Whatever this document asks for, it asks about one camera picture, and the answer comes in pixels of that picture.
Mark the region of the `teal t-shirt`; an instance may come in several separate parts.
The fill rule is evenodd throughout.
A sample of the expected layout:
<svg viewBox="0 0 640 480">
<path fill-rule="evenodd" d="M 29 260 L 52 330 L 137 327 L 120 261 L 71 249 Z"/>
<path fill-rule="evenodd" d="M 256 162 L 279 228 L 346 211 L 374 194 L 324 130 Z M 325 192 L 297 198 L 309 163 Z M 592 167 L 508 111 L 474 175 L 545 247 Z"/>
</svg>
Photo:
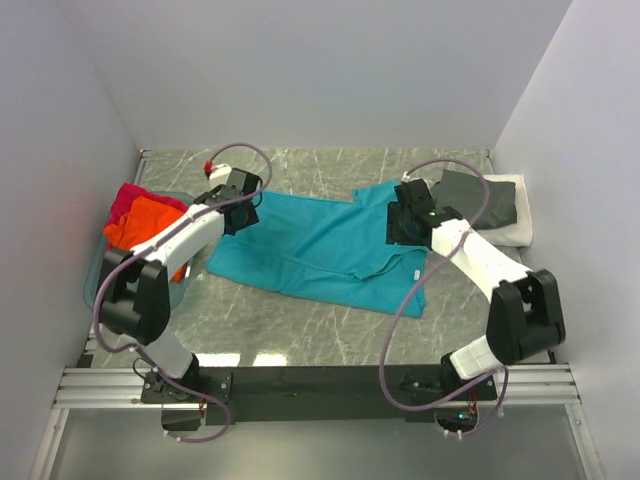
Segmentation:
<svg viewBox="0 0 640 480">
<path fill-rule="evenodd" d="M 205 269 L 270 292 L 393 314 L 427 259 L 421 246 L 386 241 L 395 185 L 356 189 L 350 201 L 268 191 L 258 223 L 222 237 Z"/>
</svg>

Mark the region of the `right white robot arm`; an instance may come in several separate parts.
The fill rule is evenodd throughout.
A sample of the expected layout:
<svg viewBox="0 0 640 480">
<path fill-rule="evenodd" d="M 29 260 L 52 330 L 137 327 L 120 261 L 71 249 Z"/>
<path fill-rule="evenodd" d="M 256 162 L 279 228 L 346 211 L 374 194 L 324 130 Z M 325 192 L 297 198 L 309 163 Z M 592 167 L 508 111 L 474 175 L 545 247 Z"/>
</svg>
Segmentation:
<svg viewBox="0 0 640 480">
<path fill-rule="evenodd" d="M 435 387 L 460 399 L 474 379 L 516 364 L 566 338 L 558 283 L 545 270 L 510 259 L 476 232 L 452 207 L 438 209 L 423 180 L 394 187 L 387 207 L 388 244 L 424 246 L 448 259 L 489 303 L 485 333 L 441 358 Z"/>
</svg>

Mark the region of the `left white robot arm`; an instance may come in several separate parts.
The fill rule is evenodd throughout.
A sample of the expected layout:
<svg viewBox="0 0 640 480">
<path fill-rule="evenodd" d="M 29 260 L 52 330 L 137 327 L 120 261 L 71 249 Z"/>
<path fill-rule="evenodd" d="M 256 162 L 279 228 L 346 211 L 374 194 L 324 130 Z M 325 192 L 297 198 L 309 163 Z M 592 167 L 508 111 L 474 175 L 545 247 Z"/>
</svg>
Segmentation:
<svg viewBox="0 0 640 480">
<path fill-rule="evenodd" d="M 227 165 L 210 177 L 212 189 L 169 226 L 132 248 L 105 254 L 94 301 L 95 328 L 106 327 L 125 341 L 111 347 L 97 333 L 102 348 L 136 351 L 179 402 L 193 399 L 204 383 L 196 355 L 169 328 L 170 280 L 205 246 L 258 223 L 253 198 L 264 189 L 258 175 Z"/>
</svg>

